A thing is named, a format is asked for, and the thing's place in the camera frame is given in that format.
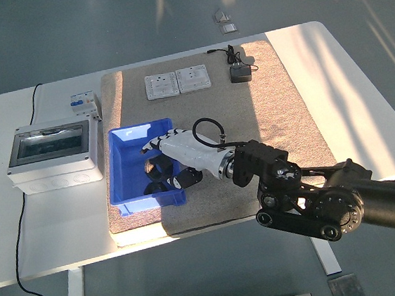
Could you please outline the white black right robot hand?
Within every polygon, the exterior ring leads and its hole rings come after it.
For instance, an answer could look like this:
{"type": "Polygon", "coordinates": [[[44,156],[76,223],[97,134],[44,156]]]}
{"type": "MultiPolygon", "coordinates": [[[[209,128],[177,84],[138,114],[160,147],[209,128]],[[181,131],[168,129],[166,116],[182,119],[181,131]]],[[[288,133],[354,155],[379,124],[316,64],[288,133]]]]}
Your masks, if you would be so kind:
{"type": "Polygon", "coordinates": [[[202,180],[203,171],[208,171],[218,180],[231,179],[235,146],[224,141],[215,143],[204,135],[185,129],[170,129],[165,135],[157,136],[144,147],[141,153],[158,150],[164,156],[184,165],[186,168],[177,175],[165,177],[165,181],[177,189],[186,189],[202,180]]]}

